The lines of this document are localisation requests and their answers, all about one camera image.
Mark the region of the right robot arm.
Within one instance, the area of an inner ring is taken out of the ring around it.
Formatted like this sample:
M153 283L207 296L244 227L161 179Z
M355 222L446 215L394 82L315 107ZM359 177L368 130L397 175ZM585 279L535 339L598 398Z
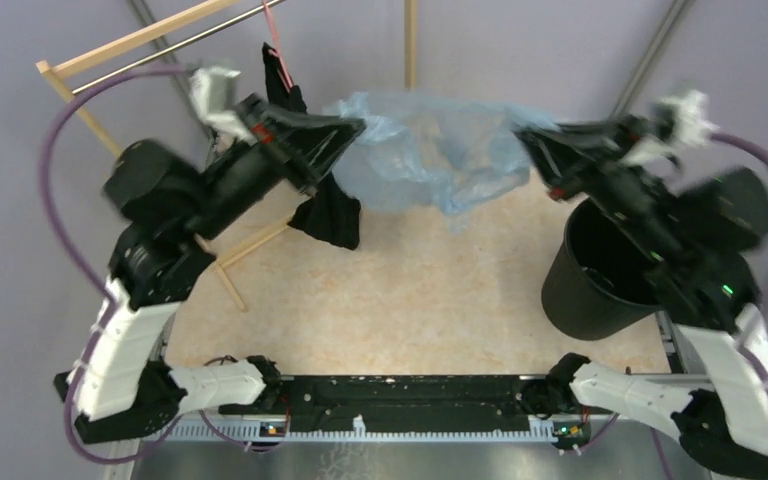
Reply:
M645 280L711 382L707 390L660 386L569 354L546 385L549 404L610 410L672 437L715 473L768 479L768 335L744 257L768 235L768 193L748 169L681 194L643 169L710 139L752 155L760 148L701 121L636 116L522 127L516 137L552 199L586 195L644 256Z

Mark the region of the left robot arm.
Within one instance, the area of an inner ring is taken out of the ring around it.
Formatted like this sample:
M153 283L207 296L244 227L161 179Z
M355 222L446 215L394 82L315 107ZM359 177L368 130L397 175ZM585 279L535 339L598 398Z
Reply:
M153 351L215 262L206 242L282 182L314 191L366 124L292 112L257 95L232 116L244 136L207 167L146 139L124 150L104 185L128 225L108 263L91 352L54 382L84 444L143 438L198 410L248 405L263 414L279 404L279 373L264 356L183 368Z

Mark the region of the black trash bin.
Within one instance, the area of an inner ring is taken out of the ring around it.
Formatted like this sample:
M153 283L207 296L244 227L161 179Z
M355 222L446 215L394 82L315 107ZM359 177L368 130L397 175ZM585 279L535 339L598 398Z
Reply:
M541 289L552 325L577 340L610 337L663 309L645 273L653 267L590 200L567 219Z

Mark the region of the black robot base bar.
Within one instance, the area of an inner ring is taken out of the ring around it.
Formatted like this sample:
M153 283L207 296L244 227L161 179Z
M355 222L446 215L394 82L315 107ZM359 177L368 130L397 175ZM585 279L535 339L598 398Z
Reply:
M561 386L531 375L284 377L253 405L227 404L226 416L272 415L292 433L467 434L526 432L540 420L588 420Z

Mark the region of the blue plastic trash bag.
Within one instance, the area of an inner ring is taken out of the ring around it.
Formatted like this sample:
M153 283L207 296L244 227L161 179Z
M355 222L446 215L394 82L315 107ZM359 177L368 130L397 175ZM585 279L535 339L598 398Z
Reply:
M417 92L355 92L324 111L365 123L331 172L345 194L379 213L465 215L529 182L534 162L517 131L557 127L526 106Z

